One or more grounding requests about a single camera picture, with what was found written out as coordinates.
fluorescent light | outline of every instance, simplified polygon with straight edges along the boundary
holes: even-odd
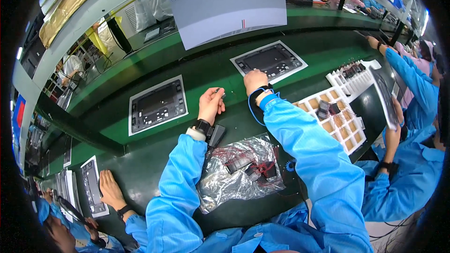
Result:
[[[425,11],[425,23],[424,23],[424,27],[422,28],[422,32],[420,33],[420,36],[423,36],[425,33],[425,29],[427,28],[427,24],[428,24],[428,10]]]
[[[18,60],[20,60],[20,58],[22,58],[22,51],[23,51],[23,48],[19,47],[19,50],[17,50],[17,59]]]
[[[30,21],[28,21],[28,24],[26,25],[25,32],[28,30],[29,27],[30,27]]]

cable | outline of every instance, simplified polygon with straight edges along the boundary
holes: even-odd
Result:
[[[374,240],[371,240],[370,242],[379,240],[379,239],[384,238],[385,236],[387,236],[387,235],[389,235],[389,234],[395,232],[397,229],[399,229],[400,227],[402,227],[403,224],[404,224],[408,219],[409,219],[409,217],[406,218],[405,220],[403,220],[400,224],[394,226],[394,228],[393,228],[390,232],[386,233],[385,235],[382,235],[382,236],[371,236],[371,235],[369,235],[369,237],[374,238]]]

smartwatch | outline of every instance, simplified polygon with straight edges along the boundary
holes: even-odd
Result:
[[[124,208],[122,208],[121,210],[118,210],[117,211],[117,216],[119,216],[119,220],[121,220],[123,222],[123,214],[127,213],[130,210],[133,210],[131,208],[131,205],[125,205]]]
[[[195,130],[199,131],[200,133],[206,136],[206,134],[209,131],[209,128],[211,128],[211,125],[206,120],[198,119],[197,121],[195,121],[194,127]]]

worker's cap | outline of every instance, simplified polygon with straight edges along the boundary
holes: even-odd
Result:
[[[50,214],[50,205],[47,200],[43,198],[38,198],[36,200],[36,209],[35,209],[39,222],[42,223],[47,220]]]

cuff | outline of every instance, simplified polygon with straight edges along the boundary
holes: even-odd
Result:
[[[261,102],[259,103],[259,107],[264,110],[264,108],[266,107],[266,105],[271,101],[278,98],[278,96],[276,94],[269,94],[267,96],[265,96]]]
[[[386,173],[378,173],[378,175],[375,177],[375,181],[389,181],[389,175]]]
[[[197,141],[205,141],[206,140],[206,136],[203,133],[201,133],[195,129],[192,129],[191,127],[189,127],[188,130],[186,131],[186,135],[189,135],[190,137],[192,137],[194,140],[197,140]]]

